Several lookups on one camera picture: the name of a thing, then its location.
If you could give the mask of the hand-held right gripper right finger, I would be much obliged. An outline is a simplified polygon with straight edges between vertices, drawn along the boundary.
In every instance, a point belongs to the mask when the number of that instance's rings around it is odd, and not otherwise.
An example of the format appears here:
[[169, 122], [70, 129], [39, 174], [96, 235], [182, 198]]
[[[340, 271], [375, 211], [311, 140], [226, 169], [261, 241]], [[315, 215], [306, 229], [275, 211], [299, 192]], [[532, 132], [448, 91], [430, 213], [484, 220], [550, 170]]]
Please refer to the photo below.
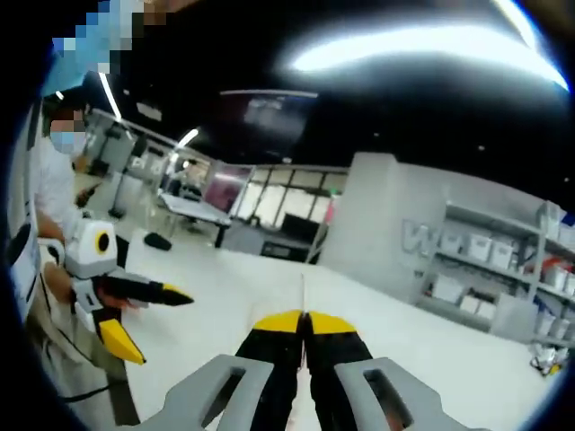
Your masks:
[[340, 317], [305, 314], [310, 390], [322, 430], [466, 430], [439, 394], [387, 357], [374, 357]]

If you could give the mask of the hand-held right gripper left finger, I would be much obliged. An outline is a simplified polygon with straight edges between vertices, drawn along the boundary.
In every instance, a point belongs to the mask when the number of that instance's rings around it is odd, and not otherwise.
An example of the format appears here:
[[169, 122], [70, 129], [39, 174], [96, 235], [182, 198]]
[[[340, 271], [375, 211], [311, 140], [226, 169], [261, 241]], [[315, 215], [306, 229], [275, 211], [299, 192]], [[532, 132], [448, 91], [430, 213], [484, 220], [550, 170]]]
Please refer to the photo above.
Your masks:
[[284, 430], [297, 391], [302, 312], [268, 315], [236, 353], [218, 355], [175, 384], [136, 430]]

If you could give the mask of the person's left hand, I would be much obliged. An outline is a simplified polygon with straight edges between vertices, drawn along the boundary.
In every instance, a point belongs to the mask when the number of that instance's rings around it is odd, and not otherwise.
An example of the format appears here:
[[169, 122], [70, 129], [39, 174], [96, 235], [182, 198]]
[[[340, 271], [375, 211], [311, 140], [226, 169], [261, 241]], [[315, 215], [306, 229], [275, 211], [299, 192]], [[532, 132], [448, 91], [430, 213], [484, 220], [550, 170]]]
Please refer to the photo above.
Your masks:
[[42, 279], [46, 287], [47, 303], [70, 307], [74, 303], [72, 280], [67, 272], [54, 262], [45, 263]]

